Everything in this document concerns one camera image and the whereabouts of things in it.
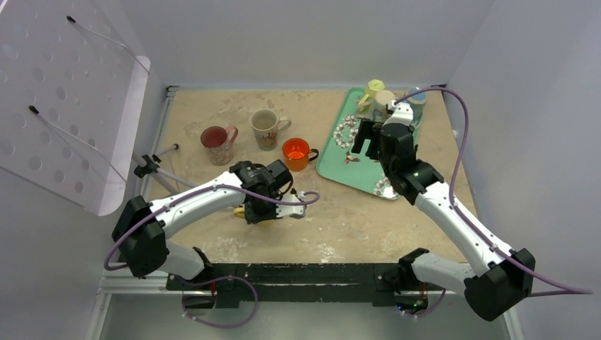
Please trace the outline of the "orange mug black handle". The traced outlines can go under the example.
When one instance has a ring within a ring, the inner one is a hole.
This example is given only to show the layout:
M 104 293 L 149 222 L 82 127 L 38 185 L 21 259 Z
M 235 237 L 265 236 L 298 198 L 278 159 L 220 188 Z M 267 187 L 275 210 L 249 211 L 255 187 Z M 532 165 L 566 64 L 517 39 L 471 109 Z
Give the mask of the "orange mug black handle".
M 311 161 L 319 157 L 319 151 L 311 148 L 307 141 L 294 137 L 282 146 L 283 162 L 290 171 L 302 171 Z

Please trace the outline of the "beige dragon print mug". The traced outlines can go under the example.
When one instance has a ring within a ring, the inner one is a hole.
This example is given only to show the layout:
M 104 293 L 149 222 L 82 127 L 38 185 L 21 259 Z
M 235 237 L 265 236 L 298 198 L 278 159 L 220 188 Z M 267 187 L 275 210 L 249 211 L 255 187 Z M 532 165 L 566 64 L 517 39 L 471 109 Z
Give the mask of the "beige dragon print mug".
M 396 99 L 395 94 L 389 90 L 381 90 L 375 93 L 369 115 L 377 123 L 385 122 L 391 115 L 388 113 L 387 105 Z

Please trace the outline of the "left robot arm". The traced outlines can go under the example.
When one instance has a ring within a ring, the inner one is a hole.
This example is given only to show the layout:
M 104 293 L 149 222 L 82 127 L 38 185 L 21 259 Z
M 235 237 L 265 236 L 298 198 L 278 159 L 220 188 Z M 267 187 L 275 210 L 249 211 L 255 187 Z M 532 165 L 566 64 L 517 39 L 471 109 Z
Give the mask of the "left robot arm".
M 211 280 L 209 261 L 198 249 L 170 241 L 183 228 L 226 208 L 242 206 L 249 224 L 283 217 L 303 218 L 303 194 L 281 188 L 293 180 L 282 161 L 267 166 L 239 161 L 203 185 L 167 198 L 147 202 L 130 199 L 112 232 L 115 249 L 136 278 L 155 271 L 180 276 L 195 290 Z

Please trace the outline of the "cream mug with coral print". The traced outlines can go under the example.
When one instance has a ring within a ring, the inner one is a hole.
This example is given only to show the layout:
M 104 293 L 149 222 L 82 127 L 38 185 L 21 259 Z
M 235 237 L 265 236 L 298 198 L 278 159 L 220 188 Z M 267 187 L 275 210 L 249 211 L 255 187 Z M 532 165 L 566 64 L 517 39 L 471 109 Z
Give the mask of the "cream mug with coral print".
M 250 123 L 255 139 L 261 150 L 273 150 L 278 144 L 279 135 L 290 128 L 291 120 L 278 116 L 274 111 L 262 109 L 254 112 Z

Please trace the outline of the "pink halloween mug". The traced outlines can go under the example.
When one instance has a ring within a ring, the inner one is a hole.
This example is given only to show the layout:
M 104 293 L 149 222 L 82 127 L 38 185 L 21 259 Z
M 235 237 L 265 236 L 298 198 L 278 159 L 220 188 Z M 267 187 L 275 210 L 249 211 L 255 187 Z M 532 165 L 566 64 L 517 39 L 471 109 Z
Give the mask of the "pink halloween mug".
M 211 126 L 201 133 L 201 144 L 212 164 L 221 166 L 233 159 L 233 144 L 238 133 L 239 131 L 234 125 L 228 127 Z

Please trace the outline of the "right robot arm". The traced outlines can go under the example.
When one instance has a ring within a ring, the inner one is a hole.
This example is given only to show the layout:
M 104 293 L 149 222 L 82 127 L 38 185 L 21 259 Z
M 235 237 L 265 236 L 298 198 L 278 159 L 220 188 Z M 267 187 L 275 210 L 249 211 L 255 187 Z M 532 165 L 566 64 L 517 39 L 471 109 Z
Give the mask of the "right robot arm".
M 400 123 L 362 119 L 352 147 L 377 160 L 391 188 L 433 220 L 466 258 L 459 263 L 418 248 L 401 257 L 394 274 L 384 279 L 395 291 L 433 283 L 463 296 L 485 321 L 493 321 L 532 294 L 535 258 L 499 240 L 449 192 L 443 176 L 417 158 L 413 129 Z

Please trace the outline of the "yellow mug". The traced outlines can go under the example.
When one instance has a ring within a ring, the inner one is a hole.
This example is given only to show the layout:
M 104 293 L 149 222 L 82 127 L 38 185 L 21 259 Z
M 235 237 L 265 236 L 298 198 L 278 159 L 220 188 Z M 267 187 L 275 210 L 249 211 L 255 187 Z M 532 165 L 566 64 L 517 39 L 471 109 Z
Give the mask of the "yellow mug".
M 245 208 L 242 206 L 234 209 L 234 216 L 237 218 L 243 219 L 246 222 L 249 222 L 250 218 L 253 217 L 253 215 L 247 215 L 247 213 L 245 212 Z M 254 225 L 259 226 L 259 227 L 268 227 L 268 226 L 272 226 L 273 224 L 274 224 L 274 220 L 263 220 L 263 221 L 254 223 Z

